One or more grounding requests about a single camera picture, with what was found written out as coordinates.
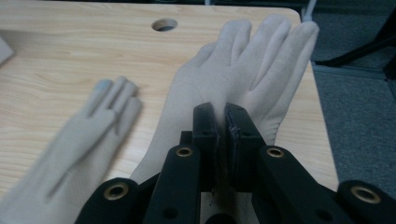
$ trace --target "cotton glove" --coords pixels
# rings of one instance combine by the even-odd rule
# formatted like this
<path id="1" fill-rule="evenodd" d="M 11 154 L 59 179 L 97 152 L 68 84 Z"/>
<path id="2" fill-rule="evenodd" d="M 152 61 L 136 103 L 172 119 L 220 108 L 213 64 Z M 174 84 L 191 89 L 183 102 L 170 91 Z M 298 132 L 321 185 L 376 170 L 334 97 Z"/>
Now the cotton glove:
<path id="1" fill-rule="evenodd" d="M 1 224 L 74 223 L 101 184 L 141 102 L 125 77 L 101 80 L 35 166 L 0 203 Z"/>
<path id="2" fill-rule="evenodd" d="M 291 32 L 290 27 L 286 18 L 272 15 L 249 40 L 249 21 L 227 22 L 216 44 L 202 47 L 177 71 L 148 152 L 131 178 L 141 183 L 161 171 L 180 132 L 192 130 L 193 108 L 206 102 L 213 105 L 220 128 L 225 125 L 226 103 L 241 105 L 267 145 L 273 145 L 318 36 L 313 22 Z M 234 216 L 238 223 L 257 223 L 250 195 L 232 197 L 224 191 L 217 195 L 203 194 L 201 223 L 220 212 Z M 227 198 L 235 201 L 222 202 Z"/>

